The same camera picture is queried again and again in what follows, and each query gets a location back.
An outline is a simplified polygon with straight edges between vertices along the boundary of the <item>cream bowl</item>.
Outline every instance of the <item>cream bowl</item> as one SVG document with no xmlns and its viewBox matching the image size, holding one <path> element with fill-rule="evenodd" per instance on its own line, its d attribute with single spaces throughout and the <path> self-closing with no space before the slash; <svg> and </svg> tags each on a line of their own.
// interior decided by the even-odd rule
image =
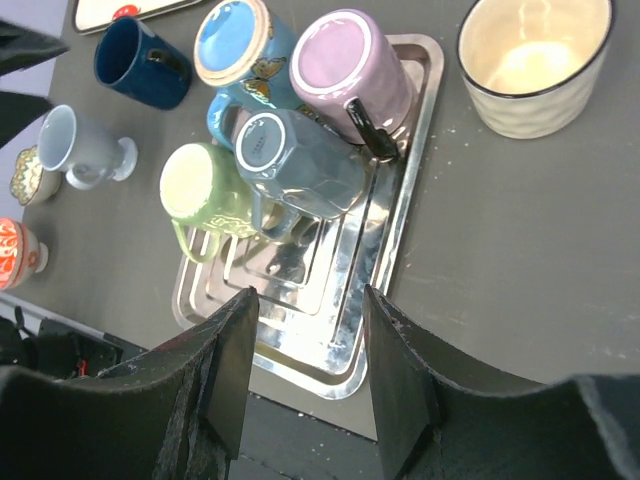
<svg viewBox="0 0 640 480">
<path fill-rule="evenodd" d="M 478 0 L 457 54 L 482 120 L 512 138 L 569 124 L 591 96 L 614 17 L 613 0 Z"/>
</svg>

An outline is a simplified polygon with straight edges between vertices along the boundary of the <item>mug handle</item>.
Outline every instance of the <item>mug handle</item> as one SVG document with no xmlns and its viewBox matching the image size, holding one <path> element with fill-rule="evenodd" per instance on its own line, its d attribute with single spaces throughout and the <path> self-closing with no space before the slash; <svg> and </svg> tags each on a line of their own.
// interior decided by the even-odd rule
<svg viewBox="0 0 640 480">
<path fill-rule="evenodd" d="M 199 254 L 199 253 L 194 253 L 189 248 L 189 241 L 187 240 L 187 236 L 184 233 L 184 227 L 173 219 L 171 219 L 171 225 L 173 225 L 173 229 L 176 232 L 176 237 L 178 237 L 178 244 L 180 245 L 180 249 L 182 250 L 182 253 L 184 253 L 192 262 L 195 262 L 195 263 L 210 262 L 218 253 L 218 249 L 220 248 L 219 233 L 208 232 L 210 235 L 210 238 L 209 238 L 209 244 L 207 245 L 207 251 L 204 254 Z"/>
<path fill-rule="evenodd" d="M 345 109 L 374 157 L 386 160 L 398 155 L 396 142 L 393 141 L 391 135 L 385 129 L 376 129 L 358 97 L 350 100 L 345 105 Z"/>
<path fill-rule="evenodd" d="M 76 172 L 76 165 L 74 165 L 67 170 L 65 177 L 72 187 L 77 188 L 78 190 L 91 190 L 100 182 L 105 180 L 109 176 L 109 173 L 111 173 L 111 171 L 108 168 L 103 168 L 96 178 L 87 181 L 80 178 L 81 175 Z"/>
<path fill-rule="evenodd" d="M 262 206 L 262 195 L 256 192 L 254 189 L 251 189 L 252 195 L 252 211 L 251 211 L 251 223 L 253 224 L 253 228 L 255 228 L 262 235 L 267 237 L 270 240 L 278 240 L 279 238 L 284 237 L 296 222 L 300 218 L 300 214 L 288 207 L 287 205 L 282 205 L 284 207 L 284 215 L 280 219 L 277 225 L 274 225 L 271 228 L 265 229 L 262 225 L 262 217 L 263 217 L 263 206 Z"/>
<path fill-rule="evenodd" d="M 231 151 L 233 151 L 233 142 L 231 141 L 231 136 L 224 131 L 224 127 L 227 123 L 228 110 L 232 106 L 242 106 L 242 104 L 233 98 L 226 89 L 221 88 L 216 92 L 216 96 L 207 111 L 209 132 L 222 146 Z"/>
<path fill-rule="evenodd" d="M 160 48 L 152 48 L 145 56 L 147 62 L 173 70 L 183 82 L 189 81 L 189 69 L 172 53 Z"/>
</svg>

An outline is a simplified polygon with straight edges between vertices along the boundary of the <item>silver tray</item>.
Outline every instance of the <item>silver tray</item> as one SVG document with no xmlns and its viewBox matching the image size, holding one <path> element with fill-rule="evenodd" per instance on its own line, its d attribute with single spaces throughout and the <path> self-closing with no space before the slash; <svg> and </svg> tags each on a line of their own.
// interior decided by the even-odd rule
<svg viewBox="0 0 640 480">
<path fill-rule="evenodd" d="M 294 243 L 229 237 L 210 263 L 183 257 L 173 293 L 174 315 L 187 329 L 239 289 L 255 287 L 260 324 L 253 363 L 327 399 L 348 397 L 364 381 L 364 286 L 389 288 L 444 68 L 431 37 L 388 38 L 417 91 L 412 112 L 394 134 L 402 159 L 373 161 L 368 196 Z M 192 230 L 189 238 L 194 250 L 206 247 L 206 233 Z"/>
</svg>

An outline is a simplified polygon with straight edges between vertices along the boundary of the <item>white ceramic bowl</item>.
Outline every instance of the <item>white ceramic bowl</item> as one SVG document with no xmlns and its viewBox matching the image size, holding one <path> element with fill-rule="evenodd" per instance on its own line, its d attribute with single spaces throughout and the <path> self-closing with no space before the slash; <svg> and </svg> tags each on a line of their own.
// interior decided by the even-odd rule
<svg viewBox="0 0 640 480">
<path fill-rule="evenodd" d="M 512 138 L 569 124 L 591 96 L 614 17 L 613 0 L 478 0 L 457 53 L 482 120 Z"/>
<path fill-rule="evenodd" d="M 56 193 L 61 180 L 60 172 L 50 172 L 42 167 L 34 146 L 18 155 L 16 172 L 11 179 L 11 195 L 20 205 L 36 205 Z"/>
<path fill-rule="evenodd" d="M 49 260 L 49 249 L 22 223 L 0 218 L 0 290 L 24 283 L 41 272 Z"/>
</svg>

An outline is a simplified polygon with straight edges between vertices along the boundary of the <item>dark table surface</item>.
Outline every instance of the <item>dark table surface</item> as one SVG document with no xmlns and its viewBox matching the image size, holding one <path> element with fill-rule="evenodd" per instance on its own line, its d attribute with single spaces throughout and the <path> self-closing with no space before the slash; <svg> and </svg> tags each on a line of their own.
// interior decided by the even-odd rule
<svg viewBox="0 0 640 480">
<path fill-rule="evenodd" d="M 416 186 L 391 298 L 410 317 L 503 370 L 552 382 L 576 372 L 640 367 L 640 3 L 617 2 L 609 56 L 584 113 L 533 141 L 502 138 L 471 106 L 455 39 L 472 0 L 267 0 L 298 33 L 344 6 L 389 33 L 427 33 L 447 65 L 431 141 Z M 148 21 L 191 56 L 211 2 Z M 13 293 L 144 347 L 180 332 L 171 293 L 180 250 L 158 198 L 164 161 L 208 141 L 213 91 L 196 81 L 171 112 L 99 86 L 98 36 L 73 32 L 51 96 L 100 119 L 140 149 L 126 182 L 91 192 L 63 185 L 24 219 L 51 248 L 47 270 Z M 263 371 L 252 390 L 374 437 L 365 385 L 342 402 L 320 400 Z"/>
</svg>

